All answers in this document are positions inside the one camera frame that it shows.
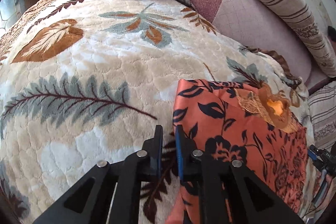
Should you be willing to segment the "striped floral long pillow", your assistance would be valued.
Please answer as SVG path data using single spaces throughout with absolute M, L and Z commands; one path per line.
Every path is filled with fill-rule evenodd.
M 335 77 L 335 51 L 321 31 L 305 0 L 259 0 L 278 15 L 305 44 L 317 65 L 330 78 Z

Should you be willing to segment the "cream leaf-pattern blanket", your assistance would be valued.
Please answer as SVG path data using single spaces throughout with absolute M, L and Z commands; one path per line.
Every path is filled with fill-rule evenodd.
M 222 35 L 175 0 L 40 0 L 1 37 L 1 194 L 32 223 L 96 161 L 118 162 L 163 127 L 163 174 L 143 184 L 141 223 L 198 223 L 179 186 L 180 80 L 267 84 L 313 140 L 308 92 L 282 63 Z

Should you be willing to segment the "orange floral blouse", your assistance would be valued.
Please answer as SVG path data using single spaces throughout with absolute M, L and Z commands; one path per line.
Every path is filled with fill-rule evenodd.
M 294 212 L 306 180 L 306 128 L 267 84 L 180 80 L 173 124 L 218 161 L 242 161 Z

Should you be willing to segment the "striped floral side pillow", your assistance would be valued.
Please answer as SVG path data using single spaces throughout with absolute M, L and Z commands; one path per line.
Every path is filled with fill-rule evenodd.
M 325 85 L 308 98 L 315 146 L 331 151 L 335 143 L 335 81 Z

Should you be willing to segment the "pink quilted bolster cushion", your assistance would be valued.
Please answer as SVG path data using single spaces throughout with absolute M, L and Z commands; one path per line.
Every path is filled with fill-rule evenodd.
M 244 46 L 276 51 L 310 93 L 331 82 L 297 35 L 259 0 L 190 0 L 217 30 Z

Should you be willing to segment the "stained glass window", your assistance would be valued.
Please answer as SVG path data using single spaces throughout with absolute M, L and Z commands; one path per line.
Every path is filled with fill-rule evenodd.
M 3 36 L 26 10 L 24 0 L 1 0 L 0 35 Z

